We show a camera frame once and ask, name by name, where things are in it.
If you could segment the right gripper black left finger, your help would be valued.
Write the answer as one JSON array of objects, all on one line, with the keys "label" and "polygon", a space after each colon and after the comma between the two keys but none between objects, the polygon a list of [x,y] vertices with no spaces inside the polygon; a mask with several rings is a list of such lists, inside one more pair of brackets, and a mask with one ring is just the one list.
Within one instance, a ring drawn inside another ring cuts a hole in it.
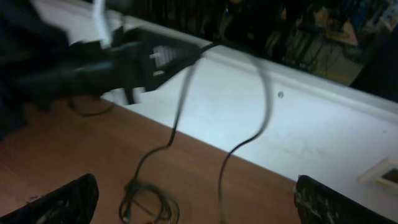
[{"label": "right gripper black left finger", "polygon": [[85,174],[1,217],[2,224],[89,224],[99,199],[97,181]]}]

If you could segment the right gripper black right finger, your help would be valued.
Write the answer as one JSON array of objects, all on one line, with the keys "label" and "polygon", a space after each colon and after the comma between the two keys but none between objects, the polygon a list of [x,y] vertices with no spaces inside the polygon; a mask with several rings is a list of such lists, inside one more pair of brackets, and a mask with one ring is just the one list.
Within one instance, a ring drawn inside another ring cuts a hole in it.
[{"label": "right gripper black right finger", "polygon": [[294,204],[301,224],[397,224],[307,175],[298,177]]}]

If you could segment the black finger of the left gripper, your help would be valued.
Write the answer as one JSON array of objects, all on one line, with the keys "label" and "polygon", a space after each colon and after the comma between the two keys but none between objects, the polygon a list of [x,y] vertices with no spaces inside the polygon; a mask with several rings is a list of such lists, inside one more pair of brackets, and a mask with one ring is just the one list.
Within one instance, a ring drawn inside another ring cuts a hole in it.
[{"label": "black finger of the left gripper", "polygon": [[142,44],[141,63],[146,91],[153,91],[200,56],[199,46],[168,35],[137,28]]}]

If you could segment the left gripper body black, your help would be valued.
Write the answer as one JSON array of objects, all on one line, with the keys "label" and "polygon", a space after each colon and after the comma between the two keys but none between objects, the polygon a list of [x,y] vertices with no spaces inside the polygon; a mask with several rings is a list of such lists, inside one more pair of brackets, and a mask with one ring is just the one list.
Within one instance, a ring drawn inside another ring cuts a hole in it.
[{"label": "left gripper body black", "polygon": [[30,1],[1,1],[1,136],[27,124],[24,103],[49,111],[53,100],[65,98],[88,116],[76,108],[75,97],[99,98],[121,88],[133,104],[133,89],[145,84],[143,55],[137,29],[116,29],[108,48],[98,41],[70,44]]}]

